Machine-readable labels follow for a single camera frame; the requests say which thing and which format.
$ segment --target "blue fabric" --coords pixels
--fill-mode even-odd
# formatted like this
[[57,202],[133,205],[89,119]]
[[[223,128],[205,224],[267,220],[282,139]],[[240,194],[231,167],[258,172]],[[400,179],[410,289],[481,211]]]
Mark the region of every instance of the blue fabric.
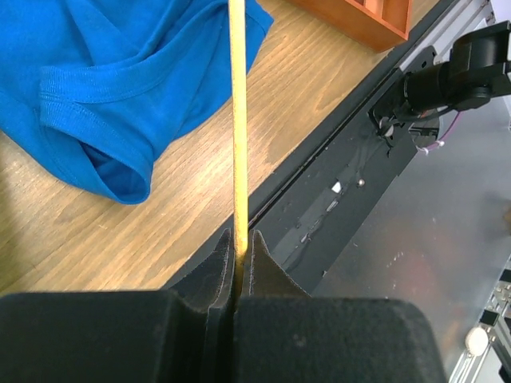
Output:
[[[247,0],[248,68],[271,23]],[[0,128],[61,180],[142,202],[154,161],[230,97],[228,31],[227,0],[4,1]]]

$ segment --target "orange object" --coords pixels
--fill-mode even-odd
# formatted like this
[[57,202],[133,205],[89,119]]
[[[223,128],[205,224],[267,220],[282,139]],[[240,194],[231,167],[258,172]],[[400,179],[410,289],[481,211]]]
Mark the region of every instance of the orange object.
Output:
[[383,52],[408,40],[411,0],[289,0]]

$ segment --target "wooden box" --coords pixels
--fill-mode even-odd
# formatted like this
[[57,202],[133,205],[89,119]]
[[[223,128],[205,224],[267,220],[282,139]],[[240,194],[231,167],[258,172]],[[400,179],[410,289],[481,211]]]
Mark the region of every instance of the wooden box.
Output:
[[377,52],[408,39],[412,0],[289,0]]

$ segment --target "wooden tabletop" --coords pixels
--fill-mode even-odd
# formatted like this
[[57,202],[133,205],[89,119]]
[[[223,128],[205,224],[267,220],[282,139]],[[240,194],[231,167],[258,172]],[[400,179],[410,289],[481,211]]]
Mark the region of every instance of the wooden tabletop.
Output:
[[[380,62],[284,0],[248,77],[253,191]],[[438,0],[413,1],[415,25]],[[54,179],[0,136],[0,292],[158,288],[232,213],[232,111],[172,143],[122,206]]]

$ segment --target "orange box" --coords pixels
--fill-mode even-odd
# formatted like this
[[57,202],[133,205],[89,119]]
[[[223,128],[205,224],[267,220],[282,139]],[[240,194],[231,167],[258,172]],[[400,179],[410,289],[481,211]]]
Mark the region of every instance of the orange box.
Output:
[[288,0],[383,52],[408,40],[411,0]]

